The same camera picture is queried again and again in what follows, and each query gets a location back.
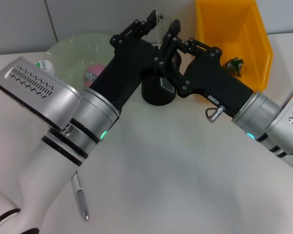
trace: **white tabletop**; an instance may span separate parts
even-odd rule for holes
[[[281,104],[293,88],[293,34],[269,37],[264,93]],[[0,69],[18,56],[0,56]],[[43,53],[22,56],[35,62]],[[190,62],[183,58],[181,70]],[[151,106],[138,89],[80,168],[90,220],[68,183],[41,234],[293,234],[293,169],[228,116],[209,123],[208,107],[194,95]],[[0,189],[19,205],[16,172],[46,130],[0,92]]]

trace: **transparent bowl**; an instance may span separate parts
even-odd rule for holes
[[[84,72],[92,64],[107,66],[114,57],[112,36],[102,33],[83,33],[59,41],[45,54],[52,62],[55,75],[78,92],[84,89]]]

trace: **silver pen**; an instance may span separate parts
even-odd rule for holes
[[[84,190],[82,188],[82,184],[80,182],[79,175],[78,175],[77,171],[73,175],[72,180],[73,180],[73,187],[75,189],[76,196],[77,196],[77,201],[79,203],[79,207],[80,207],[82,213],[84,214],[86,221],[88,221],[89,220],[89,211],[88,211],[88,207],[87,207],[87,203],[86,203],[86,198],[84,196]]]

